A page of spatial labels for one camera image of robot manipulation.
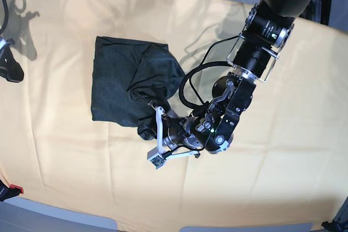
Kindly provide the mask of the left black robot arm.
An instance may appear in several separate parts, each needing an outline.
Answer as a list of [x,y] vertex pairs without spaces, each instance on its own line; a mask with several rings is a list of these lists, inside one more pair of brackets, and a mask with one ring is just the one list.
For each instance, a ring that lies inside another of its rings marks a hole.
[[[226,151],[240,115],[250,105],[256,81],[266,82],[288,40],[294,21],[310,0],[260,0],[250,11],[242,32],[233,37],[234,46],[224,61],[201,63],[185,75],[179,99],[192,110],[187,117],[165,111],[155,105],[157,145],[147,159],[156,167],[167,160],[202,151],[217,154]],[[194,104],[184,97],[184,87],[203,69],[227,66],[231,71],[219,78],[212,88],[212,100]]]

